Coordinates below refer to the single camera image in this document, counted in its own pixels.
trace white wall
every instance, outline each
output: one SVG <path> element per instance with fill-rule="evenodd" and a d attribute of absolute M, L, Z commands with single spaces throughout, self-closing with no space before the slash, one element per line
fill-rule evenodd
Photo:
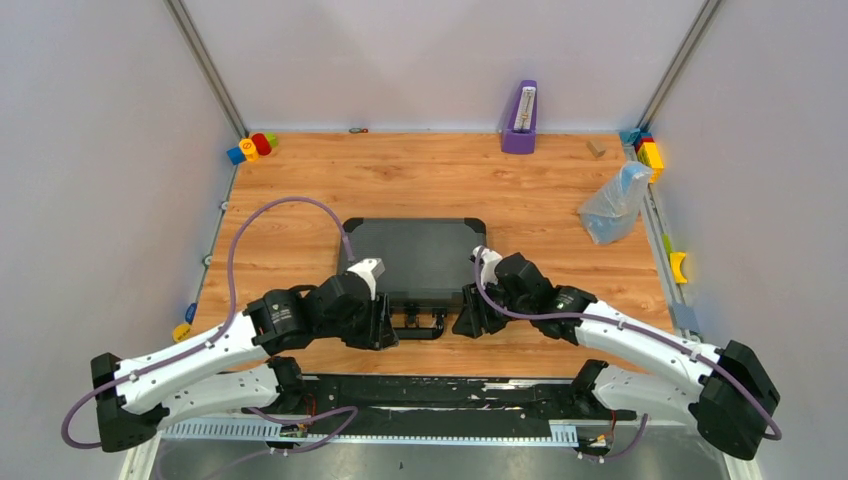
<path fill-rule="evenodd" d="M 186 0 L 248 127 L 494 131 L 520 80 L 538 128 L 634 125 L 702 0 Z"/>
<path fill-rule="evenodd" d="M 170 343 L 232 166 L 229 130 L 161 1 L 0 6 L 0 477 L 116 478 L 59 437 L 89 361 Z M 96 441 L 94 408 L 73 436 Z"/>
<path fill-rule="evenodd" d="M 754 347 L 782 395 L 768 480 L 845 477 L 847 18 L 840 0 L 725 2 L 653 128 L 698 321 Z"/>

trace wooden table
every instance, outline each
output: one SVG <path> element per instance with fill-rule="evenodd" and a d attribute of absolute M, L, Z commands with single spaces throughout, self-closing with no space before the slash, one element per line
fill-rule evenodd
<path fill-rule="evenodd" d="M 193 333 L 224 321 L 226 255 L 244 220 L 287 195 L 327 203 L 350 217 L 478 217 L 489 246 L 520 251 L 554 284 L 588 290 L 623 312 L 672 331 L 645 228 L 608 246 L 592 244 L 577 207 L 621 167 L 616 135 L 540 135 L 536 153 L 501 153 L 491 134 L 281 134 L 268 157 L 238 172 L 204 282 Z M 607 153 L 586 148 L 601 140 Z M 258 218 L 235 258 L 238 308 L 273 288 L 320 284 L 335 273 L 339 233 L 318 208 L 284 204 Z M 286 352 L 304 372 L 572 377 L 586 359 L 625 362 L 541 335 L 515 321 L 476 340 L 447 331 L 435 341 L 402 341 L 382 352 L 338 339 Z"/>

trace plastic bag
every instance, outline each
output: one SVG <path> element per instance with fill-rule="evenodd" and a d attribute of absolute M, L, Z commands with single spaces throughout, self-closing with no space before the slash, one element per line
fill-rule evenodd
<path fill-rule="evenodd" d="M 653 173 L 651 167 L 629 161 L 577 209 L 596 245 L 612 243 L 633 231 Z"/>

